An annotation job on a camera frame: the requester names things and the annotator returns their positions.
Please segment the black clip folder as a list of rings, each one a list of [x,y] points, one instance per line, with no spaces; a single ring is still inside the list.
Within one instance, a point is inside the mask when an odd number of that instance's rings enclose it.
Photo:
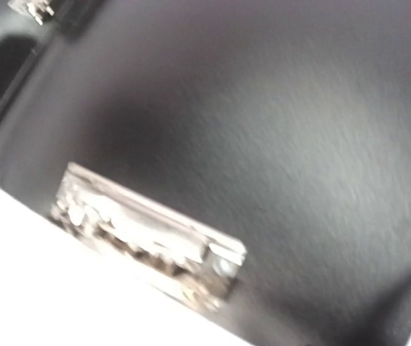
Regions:
[[[411,335],[411,1],[0,1],[0,188],[69,162],[242,240],[256,345]]]

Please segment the white paper sheet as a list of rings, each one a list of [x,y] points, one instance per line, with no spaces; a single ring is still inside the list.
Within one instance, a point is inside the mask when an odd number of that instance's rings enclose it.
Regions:
[[[0,189],[0,345],[303,345],[241,298],[199,312]]]

